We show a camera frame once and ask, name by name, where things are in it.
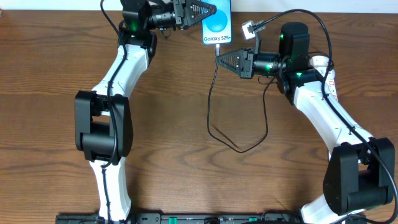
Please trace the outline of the white USB charger plug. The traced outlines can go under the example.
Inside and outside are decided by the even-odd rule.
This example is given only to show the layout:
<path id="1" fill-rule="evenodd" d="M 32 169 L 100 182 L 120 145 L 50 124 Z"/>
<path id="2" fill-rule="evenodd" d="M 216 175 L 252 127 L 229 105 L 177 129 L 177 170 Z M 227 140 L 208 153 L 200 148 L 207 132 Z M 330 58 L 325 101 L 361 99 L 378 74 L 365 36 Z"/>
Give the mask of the white USB charger plug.
<path id="1" fill-rule="evenodd" d="M 310 65 L 313 66 L 315 69 L 317 69 L 322 76 L 325 76 L 328 61 L 329 61 L 328 57 L 322 56 L 322 55 L 316 55 L 310 59 Z M 329 68 L 329 73 L 328 73 L 329 78 L 333 78 L 333 76 L 335 75 L 333 66 L 334 66 L 334 64 L 331 63 L 330 68 Z"/>

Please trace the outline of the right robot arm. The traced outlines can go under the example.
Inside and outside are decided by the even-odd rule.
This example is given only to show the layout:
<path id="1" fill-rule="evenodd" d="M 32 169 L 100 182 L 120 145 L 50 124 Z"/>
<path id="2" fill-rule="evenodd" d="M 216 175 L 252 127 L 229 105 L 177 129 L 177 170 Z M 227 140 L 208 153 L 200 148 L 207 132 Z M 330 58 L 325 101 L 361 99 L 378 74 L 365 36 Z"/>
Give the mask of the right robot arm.
<path id="1" fill-rule="evenodd" d="M 300 209 L 303 222 L 363 221 L 360 212 L 397 202 L 394 146 L 388 138 L 376 139 L 339 104 L 333 62 L 327 54 L 243 48 L 217 55 L 216 64 L 241 78 L 271 77 L 326 144 L 323 193 Z"/>

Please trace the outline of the white power strip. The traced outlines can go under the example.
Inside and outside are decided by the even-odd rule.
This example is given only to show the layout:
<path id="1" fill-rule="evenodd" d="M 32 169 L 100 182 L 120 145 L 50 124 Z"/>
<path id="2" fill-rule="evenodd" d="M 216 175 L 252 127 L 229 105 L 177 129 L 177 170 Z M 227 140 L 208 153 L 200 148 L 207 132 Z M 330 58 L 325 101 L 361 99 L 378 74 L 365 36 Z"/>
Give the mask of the white power strip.
<path id="1" fill-rule="evenodd" d="M 338 100 L 336 84 L 335 84 L 335 70 L 331 70 L 328 72 L 325 86 L 326 86 L 326 92 L 332 94 L 335 97 L 335 100 Z"/>

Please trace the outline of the blue Galaxy smartphone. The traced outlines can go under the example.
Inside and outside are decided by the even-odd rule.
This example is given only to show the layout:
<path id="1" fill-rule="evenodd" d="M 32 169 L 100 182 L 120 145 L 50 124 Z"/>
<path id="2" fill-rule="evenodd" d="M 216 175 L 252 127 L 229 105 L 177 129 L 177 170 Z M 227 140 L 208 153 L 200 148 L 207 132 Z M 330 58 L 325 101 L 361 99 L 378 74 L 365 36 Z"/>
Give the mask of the blue Galaxy smartphone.
<path id="1" fill-rule="evenodd" d="M 205 45 L 226 44 L 233 40 L 231 0 L 204 0 L 215 5 L 216 13 L 202 21 L 202 39 Z"/>

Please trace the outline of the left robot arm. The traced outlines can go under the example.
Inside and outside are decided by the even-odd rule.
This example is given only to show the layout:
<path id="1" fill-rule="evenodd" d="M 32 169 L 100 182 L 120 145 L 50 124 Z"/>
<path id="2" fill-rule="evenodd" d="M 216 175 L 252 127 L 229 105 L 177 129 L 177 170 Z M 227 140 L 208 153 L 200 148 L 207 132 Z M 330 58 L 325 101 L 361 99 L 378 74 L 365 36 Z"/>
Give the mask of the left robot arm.
<path id="1" fill-rule="evenodd" d="M 112 28 L 118 53 L 104 78 L 75 97 L 75 144 L 92 167 L 100 209 L 89 223 L 127 223 L 132 201 L 127 192 L 125 160 L 134 139 L 129 98 L 148 69 L 157 47 L 156 30 L 189 29 L 216 14 L 203 1 L 121 0 L 123 19 Z"/>

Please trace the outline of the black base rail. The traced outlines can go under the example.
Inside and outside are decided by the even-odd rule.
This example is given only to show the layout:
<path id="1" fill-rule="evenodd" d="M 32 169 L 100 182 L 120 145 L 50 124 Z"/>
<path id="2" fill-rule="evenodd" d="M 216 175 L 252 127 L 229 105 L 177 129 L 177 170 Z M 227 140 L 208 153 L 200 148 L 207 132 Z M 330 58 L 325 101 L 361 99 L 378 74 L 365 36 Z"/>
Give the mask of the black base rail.
<path id="1" fill-rule="evenodd" d="M 107 219 L 98 214 L 57 215 L 56 224 L 101 224 Z M 129 224 L 239 224 L 239 223 L 303 223 L 302 218 L 289 213 L 268 212 L 263 215 L 162 215 L 159 213 L 139 213 L 129 215 L 125 220 L 113 223 Z"/>

